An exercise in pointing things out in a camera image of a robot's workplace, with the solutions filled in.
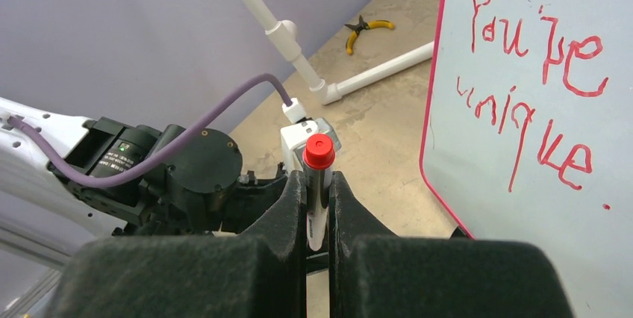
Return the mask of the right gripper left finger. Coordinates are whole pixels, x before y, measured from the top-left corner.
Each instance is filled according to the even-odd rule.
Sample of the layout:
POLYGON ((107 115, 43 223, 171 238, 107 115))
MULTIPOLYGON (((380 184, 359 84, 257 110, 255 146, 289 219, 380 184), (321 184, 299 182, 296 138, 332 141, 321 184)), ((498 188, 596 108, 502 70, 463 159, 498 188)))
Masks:
POLYGON ((243 233, 116 237, 66 266, 48 317, 305 317, 306 187, 290 174, 243 233))

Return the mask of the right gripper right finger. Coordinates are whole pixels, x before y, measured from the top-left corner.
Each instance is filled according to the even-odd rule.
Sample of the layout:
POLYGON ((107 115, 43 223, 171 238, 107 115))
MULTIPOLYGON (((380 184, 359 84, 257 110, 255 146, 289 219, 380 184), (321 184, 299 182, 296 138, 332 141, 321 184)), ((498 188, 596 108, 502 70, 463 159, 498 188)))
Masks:
POLYGON ((518 242, 400 237, 356 198, 330 187, 332 317, 571 317, 554 266, 518 242))

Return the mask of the red whiteboard marker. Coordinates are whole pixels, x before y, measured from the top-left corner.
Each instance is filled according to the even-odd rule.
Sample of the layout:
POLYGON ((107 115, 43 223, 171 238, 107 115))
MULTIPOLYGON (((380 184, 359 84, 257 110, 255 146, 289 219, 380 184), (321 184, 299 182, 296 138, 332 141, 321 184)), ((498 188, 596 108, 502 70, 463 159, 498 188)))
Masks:
POLYGON ((336 154, 327 134, 310 136, 302 154, 307 187, 307 240, 309 248, 322 248, 328 216, 329 187, 336 154))

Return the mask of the red-framed whiteboard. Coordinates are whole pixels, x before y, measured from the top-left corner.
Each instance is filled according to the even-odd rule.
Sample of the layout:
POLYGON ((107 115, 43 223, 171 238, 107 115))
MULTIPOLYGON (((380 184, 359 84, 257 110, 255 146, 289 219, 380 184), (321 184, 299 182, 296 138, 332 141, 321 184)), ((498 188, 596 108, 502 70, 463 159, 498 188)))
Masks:
POLYGON ((464 233, 632 315, 632 0, 440 0, 420 172, 464 233))

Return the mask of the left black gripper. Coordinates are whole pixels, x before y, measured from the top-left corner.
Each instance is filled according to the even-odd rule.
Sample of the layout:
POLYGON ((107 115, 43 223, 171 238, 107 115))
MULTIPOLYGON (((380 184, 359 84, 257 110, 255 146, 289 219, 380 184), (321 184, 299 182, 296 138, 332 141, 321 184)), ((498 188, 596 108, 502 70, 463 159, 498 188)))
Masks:
POLYGON ((212 231, 233 234, 245 231, 278 201, 286 183, 287 170, 283 162, 277 164, 273 178, 259 178, 248 170, 237 179, 212 231))

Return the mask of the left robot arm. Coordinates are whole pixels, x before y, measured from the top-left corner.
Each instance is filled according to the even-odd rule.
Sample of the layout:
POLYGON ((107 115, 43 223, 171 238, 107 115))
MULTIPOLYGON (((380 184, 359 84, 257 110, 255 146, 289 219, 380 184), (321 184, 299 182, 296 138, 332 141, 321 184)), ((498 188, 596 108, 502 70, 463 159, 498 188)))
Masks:
POLYGON ((141 175, 131 171, 181 136, 1 101, 1 194, 67 219, 96 237, 239 234, 281 195, 287 172, 243 170, 237 143, 204 128, 141 175))

